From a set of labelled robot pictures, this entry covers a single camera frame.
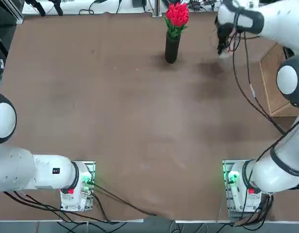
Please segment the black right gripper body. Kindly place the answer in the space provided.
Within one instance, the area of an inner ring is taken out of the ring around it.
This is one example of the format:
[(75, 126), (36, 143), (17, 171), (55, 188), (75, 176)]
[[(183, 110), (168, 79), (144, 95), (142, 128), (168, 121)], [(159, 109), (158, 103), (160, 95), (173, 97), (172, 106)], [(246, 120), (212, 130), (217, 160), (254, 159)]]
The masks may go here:
[(217, 38), (218, 46), (226, 47), (228, 46), (229, 36), (233, 31), (233, 26), (231, 24), (217, 24)]

